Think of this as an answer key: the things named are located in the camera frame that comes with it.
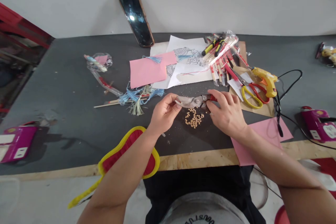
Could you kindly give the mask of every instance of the blue tassel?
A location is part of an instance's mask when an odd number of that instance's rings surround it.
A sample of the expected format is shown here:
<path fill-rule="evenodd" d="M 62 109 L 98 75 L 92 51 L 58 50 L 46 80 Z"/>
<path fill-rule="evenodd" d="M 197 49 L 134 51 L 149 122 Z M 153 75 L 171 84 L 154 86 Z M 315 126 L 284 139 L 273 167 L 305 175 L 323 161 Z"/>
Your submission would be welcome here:
<path fill-rule="evenodd" d="M 191 56 L 193 56 L 193 55 L 176 55 L 176 57 L 177 57 L 177 62 L 180 62 L 180 61 L 182 61 L 182 60 L 184 60 L 184 59 L 188 59 L 188 58 L 191 57 Z"/>
<path fill-rule="evenodd" d="M 162 97 L 164 93 L 165 93 L 164 89 L 153 89 L 153 91 L 149 95 L 148 99 L 145 102 L 143 100 L 141 100 L 140 103 L 141 104 L 146 104 L 155 95 Z"/>
<path fill-rule="evenodd" d="M 129 86 L 130 86 L 130 83 L 128 83 L 126 87 L 126 93 L 119 97 L 119 103 L 121 106 L 125 105 L 129 99 L 131 99 L 134 102 L 137 102 L 137 100 L 140 97 L 140 95 L 137 95 L 137 94 L 140 93 L 142 89 L 139 89 L 139 90 L 136 89 L 135 91 L 131 91 L 128 89 Z"/>
<path fill-rule="evenodd" d="M 161 60 L 162 60 L 162 57 L 146 57 L 145 55 L 142 56 L 142 58 L 148 58 L 148 59 L 154 61 L 156 64 L 160 64 Z"/>

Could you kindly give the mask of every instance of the red string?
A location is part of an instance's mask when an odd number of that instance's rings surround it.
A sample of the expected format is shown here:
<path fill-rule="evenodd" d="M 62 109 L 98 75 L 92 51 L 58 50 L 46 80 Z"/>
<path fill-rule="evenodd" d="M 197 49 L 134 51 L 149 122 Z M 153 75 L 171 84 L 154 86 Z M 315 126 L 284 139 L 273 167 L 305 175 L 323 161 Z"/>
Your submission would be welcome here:
<path fill-rule="evenodd" d="M 208 69 L 205 70 L 205 71 L 199 71 L 199 72 L 206 72 L 206 71 L 208 71 Z M 191 72 L 191 73 L 193 74 L 193 73 L 197 73 L 197 72 Z M 185 73 L 184 75 L 186 75 L 186 74 L 191 74 L 191 73 Z"/>

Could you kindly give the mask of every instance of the red-handled scissors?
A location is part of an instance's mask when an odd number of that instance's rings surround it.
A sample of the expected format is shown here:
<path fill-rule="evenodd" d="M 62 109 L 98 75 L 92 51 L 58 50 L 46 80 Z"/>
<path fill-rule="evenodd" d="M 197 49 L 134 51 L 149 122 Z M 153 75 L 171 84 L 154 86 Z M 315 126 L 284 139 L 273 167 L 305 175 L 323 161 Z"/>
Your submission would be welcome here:
<path fill-rule="evenodd" d="M 262 86 L 260 86 L 260 85 L 258 85 L 258 84 L 255 84 L 254 82 L 251 82 L 251 83 L 248 83 L 243 77 L 241 77 L 236 71 L 234 71 L 232 68 L 231 68 L 231 70 L 233 71 L 233 73 L 238 77 L 238 80 L 242 83 L 242 87 L 241 87 L 241 93 L 242 93 L 242 97 L 243 97 L 243 100 L 244 100 L 244 102 L 247 104 L 247 105 L 249 105 L 251 108 L 255 108 L 255 109 L 260 109 L 262 106 L 263 106 L 263 104 L 267 104 L 267 103 L 269 103 L 270 101 L 270 98 L 269 97 L 267 97 L 267 99 L 266 99 L 266 101 L 264 101 L 261 97 L 260 97 L 260 95 L 259 95 L 259 93 L 257 92 L 257 90 L 255 89 L 255 87 L 257 87 L 257 88 L 259 88 L 265 95 L 266 95 L 266 93 L 267 93 L 267 91 L 266 91 L 266 89 L 265 88 L 263 88 Z M 253 90 L 253 92 L 254 92 L 254 94 L 253 93 L 251 93 L 246 87 L 250 87 L 252 90 Z M 255 106 L 255 105 L 253 105 L 253 104 L 251 104 L 248 100 L 247 100 L 247 98 L 246 98 L 246 96 L 245 96 L 245 92 L 246 93 L 248 93 L 257 103 L 258 103 L 258 106 Z"/>
<path fill-rule="evenodd" d="M 197 97 L 185 97 L 185 96 L 178 96 L 175 102 L 180 105 L 181 107 L 190 109 L 193 107 L 199 107 L 203 109 L 205 112 L 211 113 L 208 109 L 206 101 L 211 100 L 216 102 L 217 99 L 212 94 L 202 94 Z"/>

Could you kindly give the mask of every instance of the pink paper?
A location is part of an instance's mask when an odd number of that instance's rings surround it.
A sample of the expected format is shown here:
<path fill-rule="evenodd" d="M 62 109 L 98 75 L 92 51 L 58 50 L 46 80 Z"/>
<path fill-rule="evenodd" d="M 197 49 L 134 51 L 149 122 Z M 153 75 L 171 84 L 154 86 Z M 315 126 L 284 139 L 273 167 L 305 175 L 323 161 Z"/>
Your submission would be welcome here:
<path fill-rule="evenodd" d="M 262 136 L 265 140 L 268 142 L 274 144 L 275 146 L 278 146 L 280 149 L 282 149 L 282 146 L 280 142 L 288 140 L 293 138 L 293 135 L 287 128 L 285 122 L 280 117 L 280 126 L 282 128 L 283 137 L 279 135 L 278 131 L 278 124 L 277 124 L 277 118 L 270 118 L 264 121 L 256 122 L 254 124 L 249 125 L 252 129 L 254 129 L 255 132 L 257 132 L 260 136 Z M 236 151 L 239 165 L 240 166 L 247 166 L 247 165 L 256 165 L 256 162 L 253 160 L 249 152 L 236 140 L 231 138 L 233 147 Z"/>
<path fill-rule="evenodd" d="M 95 58 L 95 60 L 98 61 L 100 64 L 105 65 L 107 61 L 107 55 L 98 56 Z"/>
<path fill-rule="evenodd" d="M 155 55 L 153 57 L 161 57 L 162 61 L 161 61 L 160 64 L 164 64 L 166 66 L 177 63 L 174 51 L 166 52 L 166 53 L 163 53 L 163 54 L 158 54 L 158 55 Z"/>
<path fill-rule="evenodd" d="M 148 58 L 141 58 L 129 62 L 131 67 L 131 88 L 137 88 L 167 78 L 166 65 L 155 63 Z"/>

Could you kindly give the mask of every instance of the floor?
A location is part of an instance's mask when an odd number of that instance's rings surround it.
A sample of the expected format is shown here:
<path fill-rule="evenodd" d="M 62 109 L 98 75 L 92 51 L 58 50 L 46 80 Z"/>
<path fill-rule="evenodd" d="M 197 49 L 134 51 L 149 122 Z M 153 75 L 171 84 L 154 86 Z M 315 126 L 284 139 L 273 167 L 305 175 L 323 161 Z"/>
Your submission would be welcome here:
<path fill-rule="evenodd" d="M 86 203 L 70 210 L 67 209 L 67 205 L 98 179 L 99 177 L 85 177 L 27 182 L 0 180 L 0 223 L 76 223 Z M 279 193 L 276 184 L 268 181 L 268 185 Z M 265 193 L 263 179 L 257 171 L 254 171 L 251 174 L 251 195 L 257 207 L 264 201 Z M 274 223 L 275 215 L 282 205 L 283 201 L 268 190 L 267 202 L 260 210 L 267 224 Z M 151 203 L 146 197 L 145 187 L 141 181 L 127 204 L 124 223 L 145 223 L 146 213 L 150 208 Z"/>

